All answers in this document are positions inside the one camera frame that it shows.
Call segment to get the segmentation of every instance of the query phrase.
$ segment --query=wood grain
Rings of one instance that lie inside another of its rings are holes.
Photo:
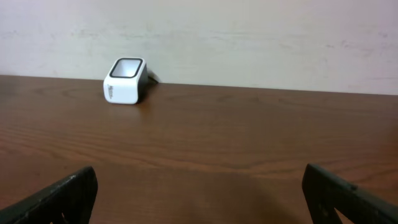
[[[320,164],[398,204],[398,97],[0,76],[0,208],[92,165],[92,223],[311,223]]]

